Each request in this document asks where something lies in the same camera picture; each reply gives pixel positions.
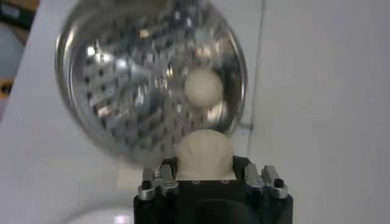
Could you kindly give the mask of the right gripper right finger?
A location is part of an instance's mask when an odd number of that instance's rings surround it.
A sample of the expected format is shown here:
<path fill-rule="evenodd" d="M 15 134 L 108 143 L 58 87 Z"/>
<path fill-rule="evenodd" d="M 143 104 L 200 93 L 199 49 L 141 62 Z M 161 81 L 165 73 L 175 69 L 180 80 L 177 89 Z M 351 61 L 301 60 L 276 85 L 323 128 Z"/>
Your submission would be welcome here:
<path fill-rule="evenodd" d="M 257 165 L 242 156 L 233 157 L 233 171 L 236 179 L 244 181 L 250 190 L 264 194 L 269 191 L 272 198 L 284 200 L 288 198 L 288 186 L 281 179 L 274 166 L 264 166 L 260 171 Z"/>

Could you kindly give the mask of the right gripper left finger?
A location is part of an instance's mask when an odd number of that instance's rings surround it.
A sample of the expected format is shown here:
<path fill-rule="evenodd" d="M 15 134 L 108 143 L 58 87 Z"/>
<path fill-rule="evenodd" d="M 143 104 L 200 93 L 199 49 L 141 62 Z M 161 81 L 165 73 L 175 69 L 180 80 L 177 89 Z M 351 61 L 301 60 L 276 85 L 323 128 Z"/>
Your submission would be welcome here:
<path fill-rule="evenodd" d="M 143 179 L 138 187 L 137 197 L 141 201 L 153 200 L 158 194 L 163 197 L 175 197 L 179 192 L 176 180 L 177 158 L 164 159 L 157 170 L 147 167 L 143 170 Z"/>

